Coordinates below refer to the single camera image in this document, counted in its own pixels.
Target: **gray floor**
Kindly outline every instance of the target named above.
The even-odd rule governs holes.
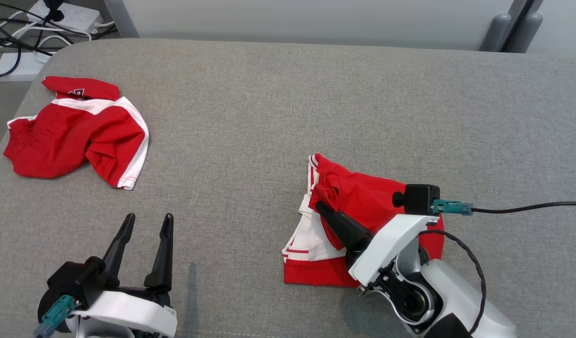
[[[5,4],[29,10],[35,4],[36,0],[0,0],[0,2],[4,2]],[[104,22],[110,21],[110,16],[106,11],[106,7],[104,6],[103,0],[65,0],[65,2],[78,6],[98,9],[99,11],[101,11],[104,17]],[[9,9],[0,6],[0,17],[9,17],[13,13],[15,13],[15,9]],[[5,28],[7,31],[14,31],[22,26],[23,25],[9,24],[5,26]],[[23,36],[23,41],[26,41],[27,43],[35,42],[37,34],[38,32],[32,31],[32,34],[28,33]],[[116,38],[116,37],[119,37],[118,33],[111,34],[108,38]],[[58,42],[59,41],[53,39],[52,46],[58,46],[57,45]],[[0,56],[2,52],[14,52],[14,51],[15,51],[14,49],[0,48]],[[6,121],[9,121],[11,118],[15,116],[15,113],[19,108],[19,105],[22,102],[24,95],[27,93],[27,90],[29,90],[30,85],[31,83],[29,82],[26,83],[0,82],[0,141],[7,130]]]

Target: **white power strip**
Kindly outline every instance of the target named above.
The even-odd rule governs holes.
[[[96,24],[102,23],[102,15],[99,11],[95,9],[70,5],[63,3],[58,7],[63,15],[64,19],[62,21],[53,21],[56,25],[62,26],[69,30],[78,30],[90,34],[98,32]],[[50,9],[46,7],[42,0],[38,0],[33,7],[30,9],[31,13],[35,13],[41,17],[46,17],[50,13]],[[27,14],[27,18],[31,22],[43,22],[33,15]]]
[[[4,74],[11,70],[15,63],[17,62],[17,53],[4,53],[0,58],[0,74]],[[38,57],[44,61],[47,61],[50,56],[39,54]],[[33,52],[21,53],[21,60],[19,66],[12,73],[6,75],[5,77],[0,77],[2,82],[14,82],[14,81],[34,81],[37,77],[37,73],[41,70],[44,64],[37,61]]]

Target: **red and white garment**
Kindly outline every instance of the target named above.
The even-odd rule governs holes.
[[[392,205],[395,191],[404,191],[405,184],[361,173],[351,173],[320,154],[309,156],[307,193],[299,206],[301,220],[294,234],[282,249],[284,282],[315,286],[357,287],[346,270],[342,243],[314,210],[323,201],[334,210],[341,210],[372,233],[378,232],[402,208]],[[436,225],[444,229],[442,218]],[[440,258],[443,236],[420,236],[420,244],[430,259]]]
[[[37,115],[8,122],[4,155],[15,173],[52,179],[90,161],[111,186],[131,190],[148,150],[148,128],[116,85],[96,79],[46,77],[56,99]]]

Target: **red fabric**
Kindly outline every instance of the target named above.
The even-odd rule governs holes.
[[[372,233],[377,233],[397,214],[405,213],[402,207],[396,208],[392,203],[393,193],[404,192],[405,184],[362,173],[351,173],[320,154],[315,154],[315,158],[319,162],[319,182],[313,188],[309,207],[316,212],[315,203],[322,201],[333,210],[344,212]],[[340,250],[342,243],[323,217],[322,225],[332,246]],[[438,220],[436,229],[444,230],[442,217]],[[430,259],[440,259],[444,245],[443,236],[434,233],[421,235],[420,244],[428,251]]]
[[[324,261],[295,261],[284,263],[284,283],[314,286],[359,287],[346,270],[344,257]]]
[[[79,77],[45,77],[41,82],[46,88],[56,92],[57,99],[118,100],[119,87],[97,79]]]
[[[60,85],[53,78],[48,77],[45,82]],[[65,78],[60,88],[69,88],[67,84],[81,86],[80,80],[84,79]],[[85,88],[101,83],[88,80]],[[118,88],[109,96],[118,96]],[[65,175],[90,161],[98,175],[117,187],[146,134],[127,110],[112,104],[105,103],[110,107],[92,114],[50,103],[34,120],[13,120],[4,155],[12,161],[18,175],[42,179]],[[136,177],[124,179],[135,182]]]

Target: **cable connector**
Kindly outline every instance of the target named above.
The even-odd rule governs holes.
[[[63,295],[58,298],[58,301],[46,312],[41,318],[41,324],[33,331],[35,338],[50,338],[54,330],[64,320],[71,315],[71,312],[79,305],[79,301],[75,301],[69,295]]]
[[[461,203],[460,201],[445,201],[436,199],[432,203],[432,211],[439,214],[460,214],[464,216],[471,216],[472,204]]]

